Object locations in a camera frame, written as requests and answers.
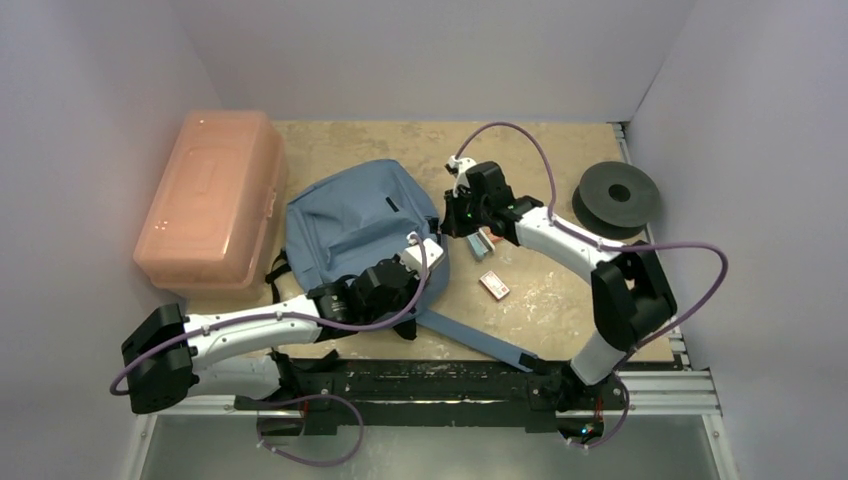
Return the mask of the teal white stapler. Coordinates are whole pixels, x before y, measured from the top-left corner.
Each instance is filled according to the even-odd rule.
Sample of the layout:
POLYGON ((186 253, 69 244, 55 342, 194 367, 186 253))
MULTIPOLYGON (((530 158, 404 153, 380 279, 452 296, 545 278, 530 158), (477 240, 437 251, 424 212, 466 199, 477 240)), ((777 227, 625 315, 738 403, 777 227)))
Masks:
POLYGON ((495 252, 495 244, 485 230, 480 229, 467 236, 466 242, 476 262, 482 262, 487 256, 495 252))

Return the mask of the blue grey backpack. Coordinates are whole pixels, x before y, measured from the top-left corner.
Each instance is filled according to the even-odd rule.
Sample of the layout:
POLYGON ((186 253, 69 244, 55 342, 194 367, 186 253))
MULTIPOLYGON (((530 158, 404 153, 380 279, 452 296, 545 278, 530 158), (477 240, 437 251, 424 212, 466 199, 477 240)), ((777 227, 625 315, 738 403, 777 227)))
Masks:
MULTIPOLYGON (((412 231, 447 250, 439 223, 430 196, 395 160, 369 161, 322 179, 286 207, 285 244, 265 277, 272 300, 280 302, 275 282, 287 273, 304 290, 360 274, 407 247, 412 231)), ((430 327, 521 371, 544 370, 546 363, 536 354, 431 310, 449 279, 450 262, 444 259, 430 275, 414 311, 394 325, 398 337, 412 341, 419 328, 430 327)))

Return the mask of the small red white card box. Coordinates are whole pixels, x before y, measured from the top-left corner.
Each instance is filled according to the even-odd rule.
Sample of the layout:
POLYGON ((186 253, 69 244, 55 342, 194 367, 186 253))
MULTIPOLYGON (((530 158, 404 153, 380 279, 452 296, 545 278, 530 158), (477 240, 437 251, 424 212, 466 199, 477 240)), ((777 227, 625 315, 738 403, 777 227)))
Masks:
POLYGON ((510 293, 509 287, 494 271, 488 271, 483 274, 480 277, 479 282, 496 301, 503 300, 510 293))

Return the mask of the orange marker pen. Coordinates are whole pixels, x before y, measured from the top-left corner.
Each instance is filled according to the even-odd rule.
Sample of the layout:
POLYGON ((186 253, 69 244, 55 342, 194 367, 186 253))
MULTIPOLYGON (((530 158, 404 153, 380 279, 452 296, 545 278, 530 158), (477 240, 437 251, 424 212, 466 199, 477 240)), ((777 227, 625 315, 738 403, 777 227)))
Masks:
POLYGON ((487 236, 488 236, 489 240, 492 241, 493 243, 497 243, 497 242, 500 242, 500 241, 503 240, 503 238, 501 236, 494 234, 491 230, 489 230, 487 232, 487 236))

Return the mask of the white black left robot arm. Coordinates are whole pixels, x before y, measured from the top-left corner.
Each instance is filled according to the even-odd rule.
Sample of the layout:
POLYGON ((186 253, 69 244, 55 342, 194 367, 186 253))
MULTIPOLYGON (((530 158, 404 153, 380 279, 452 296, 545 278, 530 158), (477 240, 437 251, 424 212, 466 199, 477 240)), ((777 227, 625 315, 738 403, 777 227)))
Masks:
POLYGON ((248 395, 239 374, 216 372, 264 348, 306 345, 392 327, 418 306, 431 263, 398 256, 357 276, 290 300, 223 314, 184 314, 176 303, 153 310, 123 341, 123 368, 109 386, 136 414, 156 413, 215 389, 248 395))

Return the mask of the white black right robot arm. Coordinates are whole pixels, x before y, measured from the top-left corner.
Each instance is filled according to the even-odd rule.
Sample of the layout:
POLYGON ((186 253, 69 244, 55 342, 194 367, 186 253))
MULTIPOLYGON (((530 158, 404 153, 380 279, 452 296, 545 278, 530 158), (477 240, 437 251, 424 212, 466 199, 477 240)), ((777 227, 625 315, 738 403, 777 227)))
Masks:
POLYGON ((595 330, 570 360, 561 381, 564 399, 584 407, 600 382, 677 312, 658 256, 645 243, 604 239, 550 213, 531 196, 517 197, 493 161, 452 156, 445 165, 454 185, 444 193, 441 230, 465 237, 481 228, 540 253, 583 279, 591 289, 595 330))

